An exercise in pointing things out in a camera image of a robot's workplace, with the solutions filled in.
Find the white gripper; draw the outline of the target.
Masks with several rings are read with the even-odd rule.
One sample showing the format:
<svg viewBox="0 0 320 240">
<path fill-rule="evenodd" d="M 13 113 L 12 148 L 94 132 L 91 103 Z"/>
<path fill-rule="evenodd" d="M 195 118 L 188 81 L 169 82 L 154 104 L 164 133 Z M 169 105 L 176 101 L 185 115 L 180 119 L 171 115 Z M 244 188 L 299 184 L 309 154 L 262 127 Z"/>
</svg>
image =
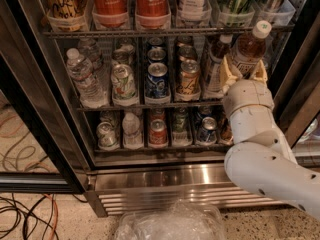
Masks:
<svg viewBox="0 0 320 240">
<path fill-rule="evenodd" d="M 225 55 L 220 64 L 220 87 L 225 94 L 222 104 L 227 117 L 246 106 L 274 108 L 272 94 L 263 84 L 267 82 L 268 76 L 262 60 L 257 63 L 251 74 L 255 81 L 241 80 L 242 78 L 242 74 L 232 63 L 231 56 Z"/>
</svg>

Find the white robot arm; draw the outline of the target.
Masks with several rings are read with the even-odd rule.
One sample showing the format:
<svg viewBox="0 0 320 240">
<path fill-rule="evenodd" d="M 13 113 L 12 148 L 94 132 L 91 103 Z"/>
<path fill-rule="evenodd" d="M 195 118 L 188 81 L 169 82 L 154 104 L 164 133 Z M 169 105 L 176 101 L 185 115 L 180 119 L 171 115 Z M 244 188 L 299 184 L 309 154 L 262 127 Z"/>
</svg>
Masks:
<svg viewBox="0 0 320 240">
<path fill-rule="evenodd" d="M 233 134 L 224 168 L 238 187 L 289 204 L 320 219 L 320 173 L 300 166 L 276 125 L 267 73 L 259 62 L 245 79 L 225 55 L 220 64 L 222 104 Z"/>
</svg>

